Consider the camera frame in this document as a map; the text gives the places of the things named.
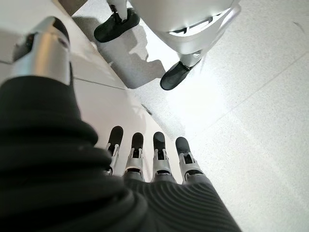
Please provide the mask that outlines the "black silver robot left hand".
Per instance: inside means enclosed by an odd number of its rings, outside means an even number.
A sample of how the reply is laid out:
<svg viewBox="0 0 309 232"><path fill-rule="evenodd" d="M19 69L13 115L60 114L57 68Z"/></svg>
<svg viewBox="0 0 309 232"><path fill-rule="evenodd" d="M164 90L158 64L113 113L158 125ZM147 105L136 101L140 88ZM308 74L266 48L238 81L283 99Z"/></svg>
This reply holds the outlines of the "black silver robot left hand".
<svg viewBox="0 0 309 232"><path fill-rule="evenodd" d="M163 133L153 136L153 178L142 171L143 135L132 137L123 176L113 173L123 128L106 149L82 121L70 39L49 16L14 48L0 86L0 229L3 232L238 232L188 141L175 145L183 182L172 175Z"/></svg>

